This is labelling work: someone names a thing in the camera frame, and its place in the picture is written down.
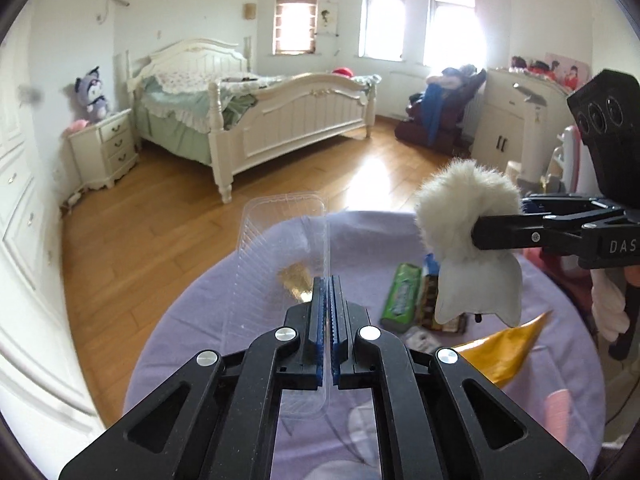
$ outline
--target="green bedding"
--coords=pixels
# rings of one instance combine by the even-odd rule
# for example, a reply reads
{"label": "green bedding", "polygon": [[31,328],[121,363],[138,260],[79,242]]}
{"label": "green bedding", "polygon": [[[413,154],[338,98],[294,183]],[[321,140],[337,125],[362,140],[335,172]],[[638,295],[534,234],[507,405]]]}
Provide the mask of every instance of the green bedding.
{"label": "green bedding", "polygon": [[175,116],[160,118],[151,113],[139,102],[135,110],[138,131],[154,143],[175,155],[211,165],[209,137],[186,124]]}
{"label": "green bedding", "polygon": [[[162,90],[160,83],[153,76],[143,81],[143,91],[143,103],[152,112],[156,107],[170,108],[175,111],[174,116],[177,116],[178,120],[181,120],[180,112],[183,111],[186,114],[191,114],[197,121],[207,122],[209,112],[209,93],[207,91],[169,94]],[[222,105],[225,130],[230,130],[238,124],[242,115],[255,103],[256,99],[251,94],[233,94],[221,86],[220,104]],[[164,111],[162,115],[167,116],[167,111]]]}

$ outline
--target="red plush toy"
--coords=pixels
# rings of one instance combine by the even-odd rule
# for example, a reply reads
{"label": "red plush toy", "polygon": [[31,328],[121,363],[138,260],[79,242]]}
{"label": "red plush toy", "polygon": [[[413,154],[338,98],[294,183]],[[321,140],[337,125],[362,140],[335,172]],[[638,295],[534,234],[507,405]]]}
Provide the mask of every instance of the red plush toy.
{"label": "red plush toy", "polygon": [[353,70],[346,67],[336,68],[332,74],[343,75],[345,77],[353,77]]}

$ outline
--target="gold wrapper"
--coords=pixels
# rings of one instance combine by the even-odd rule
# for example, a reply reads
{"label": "gold wrapper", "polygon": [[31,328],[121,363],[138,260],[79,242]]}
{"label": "gold wrapper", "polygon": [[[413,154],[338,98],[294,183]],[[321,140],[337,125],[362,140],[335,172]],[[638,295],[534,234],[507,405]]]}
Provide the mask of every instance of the gold wrapper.
{"label": "gold wrapper", "polygon": [[549,317],[550,312],[545,312],[522,326],[502,330],[454,349],[501,388],[522,368]]}
{"label": "gold wrapper", "polygon": [[278,273],[278,279],[291,295],[298,301],[311,301],[314,291],[314,280],[305,265],[301,262],[285,267]]}

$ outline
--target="poster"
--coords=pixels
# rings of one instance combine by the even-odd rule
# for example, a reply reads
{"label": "poster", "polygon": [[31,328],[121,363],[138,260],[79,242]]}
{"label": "poster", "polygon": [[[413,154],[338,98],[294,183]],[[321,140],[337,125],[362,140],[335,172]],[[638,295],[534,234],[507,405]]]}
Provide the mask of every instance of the poster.
{"label": "poster", "polygon": [[327,0],[318,5],[318,34],[338,35],[338,4]]}
{"label": "poster", "polygon": [[549,76],[569,90],[577,90],[591,79],[589,65],[570,57],[547,53],[545,63],[551,68]]}

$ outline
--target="bed headboard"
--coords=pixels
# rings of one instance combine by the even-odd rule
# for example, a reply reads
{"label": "bed headboard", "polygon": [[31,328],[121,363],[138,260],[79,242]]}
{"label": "bed headboard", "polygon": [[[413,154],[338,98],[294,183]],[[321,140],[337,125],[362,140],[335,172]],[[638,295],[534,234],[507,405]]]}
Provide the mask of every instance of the bed headboard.
{"label": "bed headboard", "polygon": [[127,92],[132,93],[144,79],[159,72],[203,72],[222,74],[246,72],[247,60],[234,49],[234,43],[195,38],[182,40],[149,55],[149,64],[131,78],[127,56]]}

